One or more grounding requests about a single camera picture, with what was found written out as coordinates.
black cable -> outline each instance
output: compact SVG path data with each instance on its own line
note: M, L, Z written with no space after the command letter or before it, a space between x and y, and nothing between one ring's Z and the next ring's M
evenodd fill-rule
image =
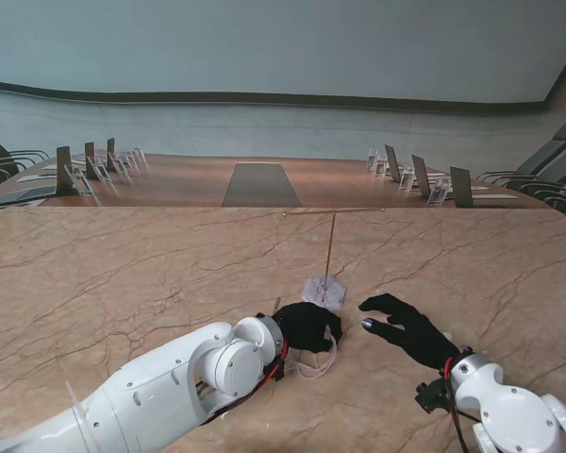
M470 415L469 413L465 413L464 411L460 411L460 410L458 410L457 413L458 413L459 415L464 416L465 418L469 418L469 419L472 420L473 422L482 423L482 420L480 420L479 418L474 417L473 415Z
M453 384L451 383L450 375L444 380L446 386L446 392L448 393L449 406L451 411L451 417L455 425L455 431L457 432L457 437L459 439L459 445L461 445L461 451L463 453L469 453L468 446L465 444L463 439L463 433L461 432L461 424L459 422L459 414L457 409L457 404L455 403L455 395L453 394Z

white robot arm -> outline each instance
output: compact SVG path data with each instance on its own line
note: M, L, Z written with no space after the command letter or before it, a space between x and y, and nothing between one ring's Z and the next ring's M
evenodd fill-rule
M559 452L566 406L557 398L503 385L503 369L479 354L457 361L450 377L458 409L480 411L474 434L483 453Z
M284 342L268 316L202 327L127 363L67 411L0 440L0 451L159 451L251 394Z
M471 409L480 411L482 421L475 419L474 434L484 453L559 452L566 407L557 398L503 385L498 364L469 347L459 351L425 315L392 294L370 297L359 309L388 315L387 323L365 318L365 330L403 348L420 364L443 370L443 378L417 387L415 400L428 413L437 408L451 412L463 451L467 445L460 434L458 410Z

wooden stick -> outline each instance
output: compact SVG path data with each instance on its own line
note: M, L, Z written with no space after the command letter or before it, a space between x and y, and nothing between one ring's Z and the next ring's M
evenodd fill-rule
M327 266L325 267L325 283L323 287L327 291L327 276L329 275L329 260L331 259L331 245L333 245L333 228L336 226L336 213L333 213L331 220L331 233L329 233L329 249L327 250Z
M303 212L283 212L284 216L288 215L314 215L314 214L344 214L345 212L365 212L369 210L386 210L385 208L362 208L356 210L305 210Z

gray mat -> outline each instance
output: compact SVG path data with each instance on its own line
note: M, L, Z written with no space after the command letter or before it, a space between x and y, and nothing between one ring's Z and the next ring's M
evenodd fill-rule
M223 207L301 208L302 203L280 163L238 163Z

red cable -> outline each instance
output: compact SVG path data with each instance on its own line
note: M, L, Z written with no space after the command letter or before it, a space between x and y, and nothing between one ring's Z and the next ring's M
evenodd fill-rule
M449 379L449 376L451 374L451 363L453 362L453 358L449 357L446 362L444 363L444 380L447 381ZM449 411L449 413L451 414L451 418L453 419L453 423L455 423L455 414L453 413L453 410L451 409Z

